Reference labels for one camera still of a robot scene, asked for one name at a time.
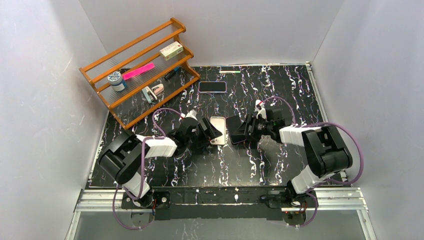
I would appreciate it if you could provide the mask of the clear beige phone case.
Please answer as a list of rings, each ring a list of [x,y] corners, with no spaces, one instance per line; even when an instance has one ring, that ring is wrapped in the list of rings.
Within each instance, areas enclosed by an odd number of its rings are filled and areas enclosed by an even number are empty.
[[[221,132],[221,136],[218,136],[210,141],[211,145],[215,146],[224,146],[227,144],[227,128],[226,128],[226,118],[222,116],[212,116],[210,118],[210,123]]]

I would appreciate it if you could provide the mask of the phone with pink edge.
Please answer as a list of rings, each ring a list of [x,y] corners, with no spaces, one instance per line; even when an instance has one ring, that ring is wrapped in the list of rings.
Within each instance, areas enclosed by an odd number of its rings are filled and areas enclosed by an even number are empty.
[[[244,134],[231,134],[229,138],[232,145],[237,145],[247,140]]]

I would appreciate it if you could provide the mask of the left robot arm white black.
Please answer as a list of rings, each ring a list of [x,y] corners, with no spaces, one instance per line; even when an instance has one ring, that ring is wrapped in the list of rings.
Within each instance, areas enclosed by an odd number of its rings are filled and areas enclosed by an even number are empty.
[[[143,136],[124,132],[100,153],[97,164],[122,187],[132,200],[148,195],[150,186],[145,181],[145,160],[174,158],[187,149],[201,149],[225,130],[215,127],[207,118],[193,116],[182,119],[179,127],[165,136]]]

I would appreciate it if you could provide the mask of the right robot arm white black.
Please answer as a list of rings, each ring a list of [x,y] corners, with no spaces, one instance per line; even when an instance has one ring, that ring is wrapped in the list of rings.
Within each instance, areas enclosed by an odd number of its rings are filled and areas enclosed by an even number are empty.
[[[226,118],[225,122],[234,145],[245,141],[257,143],[262,136],[269,136],[277,143],[305,149],[306,167],[286,185],[286,192],[292,198],[306,194],[317,184],[353,164],[352,155],[335,126],[292,126],[285,121],[282,110],[265,108],[248,113],[244,120],[234,115]]]

